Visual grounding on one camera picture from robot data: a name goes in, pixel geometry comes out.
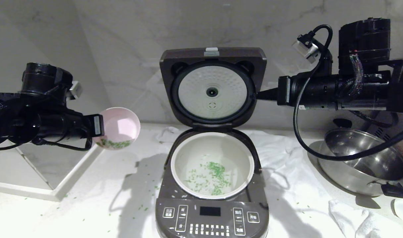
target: inner lid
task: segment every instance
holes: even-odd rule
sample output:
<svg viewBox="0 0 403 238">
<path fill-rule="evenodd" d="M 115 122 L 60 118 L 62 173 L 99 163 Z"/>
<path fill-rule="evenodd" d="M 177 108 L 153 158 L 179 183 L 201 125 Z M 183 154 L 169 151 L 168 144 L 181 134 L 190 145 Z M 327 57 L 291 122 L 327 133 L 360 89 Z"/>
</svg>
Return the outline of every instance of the inner lid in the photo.
<svg viewBox="0 0 403 238">
<path fill-rule="evenodd" d="M 173 89 L 178 109 L 197 122 L 229 122 L 250 107 L 253 86 L 238 67 L 203 63 L 179 74 Z"/>
</svg>

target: stainless steel pot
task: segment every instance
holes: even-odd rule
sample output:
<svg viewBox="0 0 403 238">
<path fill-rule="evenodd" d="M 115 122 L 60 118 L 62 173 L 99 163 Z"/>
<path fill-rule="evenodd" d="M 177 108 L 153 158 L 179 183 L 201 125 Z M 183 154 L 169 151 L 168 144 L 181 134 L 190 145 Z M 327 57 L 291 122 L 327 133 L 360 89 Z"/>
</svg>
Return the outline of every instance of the stainless steel pot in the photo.
<svg viewBox="0 0 403 238">
<path fill-rule="evenodd" d="M 353 155 L 382 142 L 363 131 L 338 128 L 326 134 L 319 152 L 332 156 Z M 386 188 L 381 185 L 395 184 L 403 179 L 403 156 L 392 147 L 352 161 L 318 161 L 332 180 L 355 193 L 378 196 Z"/>
</svg>

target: control panel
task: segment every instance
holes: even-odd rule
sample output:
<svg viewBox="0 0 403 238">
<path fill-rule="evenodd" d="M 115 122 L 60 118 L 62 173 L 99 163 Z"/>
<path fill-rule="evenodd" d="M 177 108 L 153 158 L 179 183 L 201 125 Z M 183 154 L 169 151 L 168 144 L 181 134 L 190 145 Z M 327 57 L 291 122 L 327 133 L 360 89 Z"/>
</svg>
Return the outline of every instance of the control panel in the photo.
<svg viewBox="0 0 403 238">
<path fill-rule="evenodd" d="M 159 198 L 156 206 L 163 237 L 263 237 L 268 229 L 269 211 L 259 203 Z"/>
</svg>

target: digital display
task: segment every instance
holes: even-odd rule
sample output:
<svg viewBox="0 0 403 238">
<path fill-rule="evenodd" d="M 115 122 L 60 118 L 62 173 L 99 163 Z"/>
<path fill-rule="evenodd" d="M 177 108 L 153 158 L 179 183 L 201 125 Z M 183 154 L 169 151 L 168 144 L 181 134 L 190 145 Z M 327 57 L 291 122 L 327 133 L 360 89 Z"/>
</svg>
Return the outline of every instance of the digital display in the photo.
<svg viewBox="0 0 403 238">
<path fill-rule="evenodd" d="M 200 207 L 200 216 L 221 216 L 221 208 L 215 207 Z"/>
</svg>

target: pink bowl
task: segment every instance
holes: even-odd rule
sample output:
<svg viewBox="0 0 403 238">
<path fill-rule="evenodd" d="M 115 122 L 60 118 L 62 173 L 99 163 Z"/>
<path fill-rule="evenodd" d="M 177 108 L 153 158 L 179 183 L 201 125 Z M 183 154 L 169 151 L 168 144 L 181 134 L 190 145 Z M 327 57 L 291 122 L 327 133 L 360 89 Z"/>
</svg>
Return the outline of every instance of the pink bowl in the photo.
<svg viewBox="0 0 403 238">
<path fill-rule="evenodd" d="M 123 149 L 134 142 L 140 134 L 141 124 L 133 111 L 124 107 L 111 107 L 100 113 L 103 115 L 104 136 L 93 141 L 105 149 Z"/>
</svg>

